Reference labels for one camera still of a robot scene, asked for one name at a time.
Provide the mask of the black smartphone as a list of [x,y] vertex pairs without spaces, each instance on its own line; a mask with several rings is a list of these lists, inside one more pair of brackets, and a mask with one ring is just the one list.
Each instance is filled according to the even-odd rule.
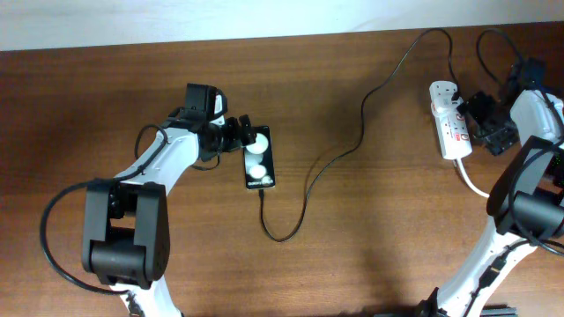
[[245,186],[248,190],[273,188],[276,175],[269,126],[255,127],[256,142],[243,152]]

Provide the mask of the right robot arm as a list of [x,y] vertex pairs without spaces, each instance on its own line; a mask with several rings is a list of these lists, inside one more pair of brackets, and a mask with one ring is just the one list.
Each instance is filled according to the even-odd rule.
[[442,156],[467,173],[471,154],[467,119],[476,138],[494,154],[520,142],[521,149],[485,195],[487,221],[479,242],[456,275],[434,289],[415,316],[504,316],[512,308],[486,302],[527,255],[539,248],[559,254],[563,234],[563,103],[543,86],[545,63],[529,58],[513,64],[500,97],[477,92],[463,100],[457,85],[435,81],[429,88]]

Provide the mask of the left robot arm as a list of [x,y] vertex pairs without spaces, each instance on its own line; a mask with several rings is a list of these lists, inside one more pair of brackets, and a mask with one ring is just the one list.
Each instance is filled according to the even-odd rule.
[[181,315],[164,277],[170,255],[167,195],[197,161],[254,143],[249,118],[226,118],[226,111],[219,88],[189,84],[183,106],[158,126],[136,162],[86,190],[82,265],[121,297],[132,316]]

